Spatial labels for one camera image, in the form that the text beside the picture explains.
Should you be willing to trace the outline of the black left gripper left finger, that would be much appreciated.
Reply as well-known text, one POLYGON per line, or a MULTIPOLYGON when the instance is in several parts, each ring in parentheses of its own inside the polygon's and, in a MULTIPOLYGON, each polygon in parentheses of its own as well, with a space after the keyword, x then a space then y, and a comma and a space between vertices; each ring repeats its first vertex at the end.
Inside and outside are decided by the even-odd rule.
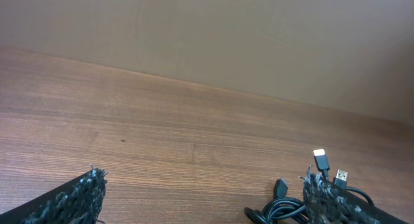
POLYGON ((1 214, 1 223, 96 224, 106 193, 107 173, 93 168, 89 172, 1 214))

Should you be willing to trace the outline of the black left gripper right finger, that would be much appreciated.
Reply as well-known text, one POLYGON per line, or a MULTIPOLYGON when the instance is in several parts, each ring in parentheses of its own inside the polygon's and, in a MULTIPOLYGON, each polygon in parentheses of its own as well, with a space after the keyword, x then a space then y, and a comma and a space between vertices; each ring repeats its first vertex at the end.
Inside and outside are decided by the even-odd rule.
POLYGON ((407 224, 367 201, 307 170, 303 202, 310 223, 407 224))

